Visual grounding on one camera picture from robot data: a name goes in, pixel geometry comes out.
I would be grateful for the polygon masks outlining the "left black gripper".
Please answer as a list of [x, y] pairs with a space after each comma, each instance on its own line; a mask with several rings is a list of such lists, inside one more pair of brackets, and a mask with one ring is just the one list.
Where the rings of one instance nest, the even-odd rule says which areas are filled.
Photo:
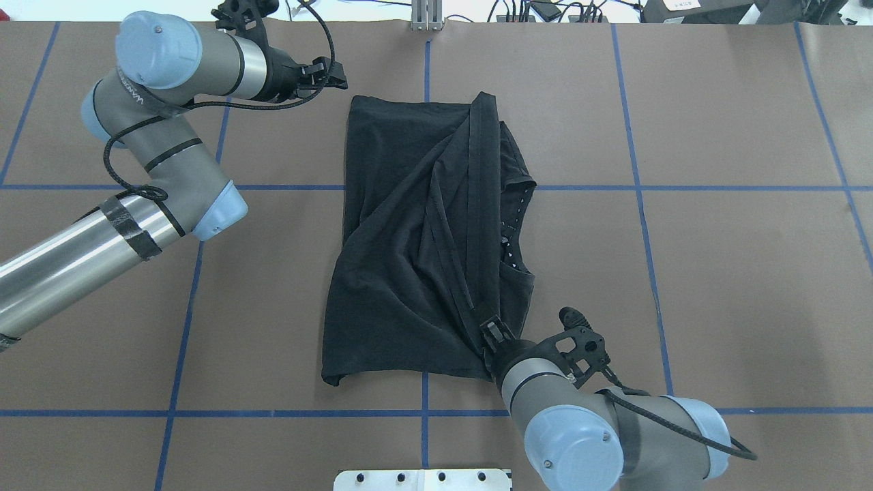
[[341, 77], [341, 63], [331, 58], [316, 58], [302, 65], [283, 50], [268, 46], [265, 61], [263, 102], [293, 102], [325, 88], [349, 88], [346, 78]]

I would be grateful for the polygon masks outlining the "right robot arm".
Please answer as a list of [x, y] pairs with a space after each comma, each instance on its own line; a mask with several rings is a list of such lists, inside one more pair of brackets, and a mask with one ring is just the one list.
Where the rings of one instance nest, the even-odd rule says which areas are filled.
[[622, 383], [579, 311], [562, 308], [562, 332], [538, 343], [490, 310], [474, 315], [486, 367], [548, 489], [702, 490], [748, 456], [710, 404]]

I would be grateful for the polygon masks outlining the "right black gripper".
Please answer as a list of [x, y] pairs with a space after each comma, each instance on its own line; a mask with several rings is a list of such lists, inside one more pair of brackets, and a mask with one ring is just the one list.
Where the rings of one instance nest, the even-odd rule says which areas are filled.
[[539, 359], [536, 343], [518, 339], [498, 310], [487, 304], [477, 305], [477, 323], [482, 338], [483, 356], [493, 383], [502, 383], [509, 370], [521, 361]]

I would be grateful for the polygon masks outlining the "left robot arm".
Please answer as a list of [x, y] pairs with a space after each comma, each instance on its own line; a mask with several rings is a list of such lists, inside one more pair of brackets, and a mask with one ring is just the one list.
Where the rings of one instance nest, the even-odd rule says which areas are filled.
[[212, 29], [149, 10], [123, 18], [115, 68], [80, 108], [121, 192], [2, 264], [2, 349], [182, 237], [206, 241], [247, 214], [187, 113], [297, 108], [325, 88], [347, 88], [325, 21], [329, 55], [304, 64], [270, 44], [265, 18], [276, 9], [224, 1]]

